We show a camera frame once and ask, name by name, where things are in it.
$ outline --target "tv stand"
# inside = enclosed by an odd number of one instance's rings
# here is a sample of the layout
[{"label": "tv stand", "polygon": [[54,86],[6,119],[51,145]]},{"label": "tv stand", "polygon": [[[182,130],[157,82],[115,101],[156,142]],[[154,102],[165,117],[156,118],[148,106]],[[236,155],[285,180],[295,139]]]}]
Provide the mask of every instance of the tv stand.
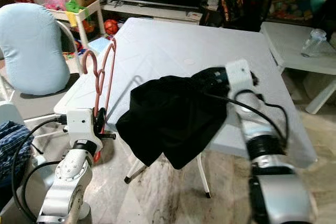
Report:
[{"label": "tv stand", "polygon": [[[192,25],[199,25],[202,17],[202,14],[199,13],[197,10],[177,10],[165,6],[139,6],[126,2],[121,5],[108,3],[106,5],[102,5],[101,9],[117,13],[127,13],[153,17],[155,20]],[[188,16],[190,12],[199,13],[199,15],[192,15],[193,17],[190,18],[191,15]]]}]

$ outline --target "marble floor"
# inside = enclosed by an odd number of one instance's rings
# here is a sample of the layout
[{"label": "marble floor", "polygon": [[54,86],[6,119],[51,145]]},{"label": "marble floor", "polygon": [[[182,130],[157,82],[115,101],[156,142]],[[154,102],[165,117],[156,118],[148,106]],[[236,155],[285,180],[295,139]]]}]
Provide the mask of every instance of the marble floor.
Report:
[{"label": "marble floor", "polygon": [[[324,106],[318,114],[310,115],[304,111],[307,100],[298,99],[295,103],[318,154],[318,161],[299,173],[316,199],[319,211],[316,223],[332,224],[336,220],[336,107]],[[68,141],[63,135],[38,144],[48,159],[54,161],[60,158]],[[142,172],[139,166],[138,175],[127,185],[123,179],[134,160],[122,139],[104,141],[101,159],[93,167],[93,178],[85,194],[91,213],[80,223],[249,222],[247,183],[250,164],[244,158],[214,151],[203,153],[211,199],[205,197],[196,160],[175,170],[162,156]],[[27,199],[38,213],[43,197],[37,199],[33,191],[27,193]]]}]

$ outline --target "pink toy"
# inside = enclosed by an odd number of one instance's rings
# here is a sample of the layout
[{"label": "pink toy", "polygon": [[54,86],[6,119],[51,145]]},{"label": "pink toy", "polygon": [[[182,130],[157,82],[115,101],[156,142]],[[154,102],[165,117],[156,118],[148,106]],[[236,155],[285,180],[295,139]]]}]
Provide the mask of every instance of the pink toy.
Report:
[{"label": "pink toy", "polygon": [[47,9],[53,10],[66,10],[65,2],[66,0],[44,0],[45,7]]}]

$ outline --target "blue striped cloth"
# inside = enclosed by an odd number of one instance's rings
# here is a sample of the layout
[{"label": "blue striped cloth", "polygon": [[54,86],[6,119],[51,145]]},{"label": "blue striped cloth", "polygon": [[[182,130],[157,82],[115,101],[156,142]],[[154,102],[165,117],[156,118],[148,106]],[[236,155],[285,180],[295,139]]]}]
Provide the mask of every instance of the blue striped cloth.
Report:
[{"label": "blue striped cloth", "polygon": [[[11,171],[13,156],[21,141],[29,134],[26,126],[6,121],[0,124],[0,182],[8,177]],[[16,172],[21,170],[30,158],[30,144],[34,136],[22,146],[16,161]]]}]

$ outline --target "red ball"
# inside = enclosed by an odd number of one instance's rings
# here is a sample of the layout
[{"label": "red ball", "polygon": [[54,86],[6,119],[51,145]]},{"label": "red ball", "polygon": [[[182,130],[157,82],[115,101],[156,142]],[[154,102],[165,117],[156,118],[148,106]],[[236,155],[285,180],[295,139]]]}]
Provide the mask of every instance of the red ball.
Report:
[{"label": "red ball", "polygon": [[114,19],[108,19],[104,22],[104,28],[107,34],[116,34],[119,27],[118,23]]}]

